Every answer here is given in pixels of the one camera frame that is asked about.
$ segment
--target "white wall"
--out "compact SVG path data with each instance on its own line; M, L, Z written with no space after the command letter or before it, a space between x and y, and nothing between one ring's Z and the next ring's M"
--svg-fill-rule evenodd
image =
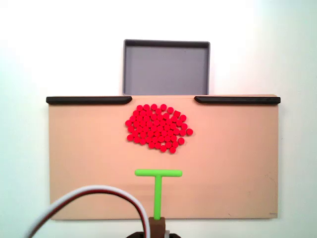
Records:
M210 41L212 94L282 99L278 219L167 228L183 238L317 237L317 1L111 4L0 0L0 237L21 237L49 205L46 96L120 95L126 38ZM36 237L124 238L141 228L49 221Z

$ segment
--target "cluster of red discs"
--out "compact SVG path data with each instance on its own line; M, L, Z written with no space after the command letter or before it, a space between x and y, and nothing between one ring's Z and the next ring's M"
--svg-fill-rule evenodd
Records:
M185 115L174 108L167 108L165 104L160 107L156 104L138 105L125 122L130 132L127 139L141 145L148 143L150 149L160 149L161 152L169 149L174 154L176 148L185 143L182 136L193 134L185 120Z

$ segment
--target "gray tray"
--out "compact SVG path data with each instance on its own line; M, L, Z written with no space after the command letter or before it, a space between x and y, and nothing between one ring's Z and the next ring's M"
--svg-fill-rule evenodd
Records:
M207 95L209 42L124 41L125 95Z

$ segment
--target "wooden board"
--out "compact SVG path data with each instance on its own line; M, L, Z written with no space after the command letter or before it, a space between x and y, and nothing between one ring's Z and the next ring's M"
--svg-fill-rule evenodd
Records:
M187 116L194 134L175 154L128 142L125 121L137 105L167 104ZM153 215L154 178L136 169L177 169L163 178L166 218L277 217L278 106L204 105L194 96L133 96L126 105L50 105L51 202L86 185L134 195ZM136 219L111 195L75 200L54 219Z

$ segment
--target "green t-shaped pusher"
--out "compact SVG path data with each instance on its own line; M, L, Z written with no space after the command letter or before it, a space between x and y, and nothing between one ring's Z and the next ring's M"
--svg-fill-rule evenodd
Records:
M160 220L160 204L162 197L162 177L181 177L181 170L136 170L136 176L154 176L154 220Z

